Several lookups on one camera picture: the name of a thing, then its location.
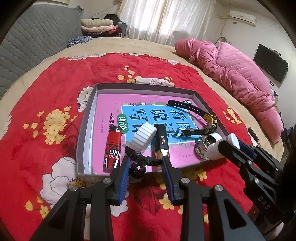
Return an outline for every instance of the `air conditioner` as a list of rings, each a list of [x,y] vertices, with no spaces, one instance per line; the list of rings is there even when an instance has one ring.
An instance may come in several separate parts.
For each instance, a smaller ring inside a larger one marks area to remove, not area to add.
[[[257,26],[257,18],[253,15],[244,13],[244,12],[239,12],[235,10],[230,10],[229,16],[231,19],[249,24],[251,26]]]

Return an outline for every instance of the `beige bed sheet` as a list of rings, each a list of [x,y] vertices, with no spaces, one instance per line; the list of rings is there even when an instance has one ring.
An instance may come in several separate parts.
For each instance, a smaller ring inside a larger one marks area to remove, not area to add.
[[[235,98],[233,98],[223,87],[218,83],[206,76],[199,68],[187,62],[185,59],[176,54],[175,48],[149,42],[145,40],[127,39],[127,38],[96,38],[88,43],[72,46],[64,49],[45,60],[43,60],[35,68],[20,77],[6,92],[0,100],[0,127],[3,127],[7,118],[16,105],[18,100],[30,85],[38,78],[38,76],[53,62],[61,57],[81,56],[85,54],[98,54],[98,53],[144,53],[155,57],[164,59],[172,59],[181,62],[183,65],[193,67],[198,70],[199,74],[203,77],[205,82],[233,109],[237,112],[241,120],[247,127],[252,127],[260,139],[261,146],[272,154],[277,160],[281,160],[284,147],[280,140],[277,144],[271,144],[267,137],[262,132],[258,122],[250,114],[250,112]]]

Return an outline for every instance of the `red lighter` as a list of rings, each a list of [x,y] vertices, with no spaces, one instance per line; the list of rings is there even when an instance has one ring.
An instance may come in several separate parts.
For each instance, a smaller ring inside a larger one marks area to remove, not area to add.
[[[106,150],[104,154],[104,172],[111,172],[120,165],[120,149],[121,149],[122,129],[119,126],[110,127],[107,137]]]

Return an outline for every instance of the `stack of folded bedding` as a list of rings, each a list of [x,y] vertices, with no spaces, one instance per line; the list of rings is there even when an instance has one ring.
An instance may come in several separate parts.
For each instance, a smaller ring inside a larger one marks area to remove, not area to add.
[[[113,25],[110,19],[81,19],[81,30],[83,36],[97,37],[116,37],[120,34],[118,26]]]

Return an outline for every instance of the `quilted headboard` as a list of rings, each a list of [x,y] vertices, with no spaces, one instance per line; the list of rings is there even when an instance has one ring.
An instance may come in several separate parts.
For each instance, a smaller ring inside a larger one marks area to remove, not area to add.
[[[78,7],[32,5],[0,45],[0,99],[19,77],[78,36],[82,36]]]

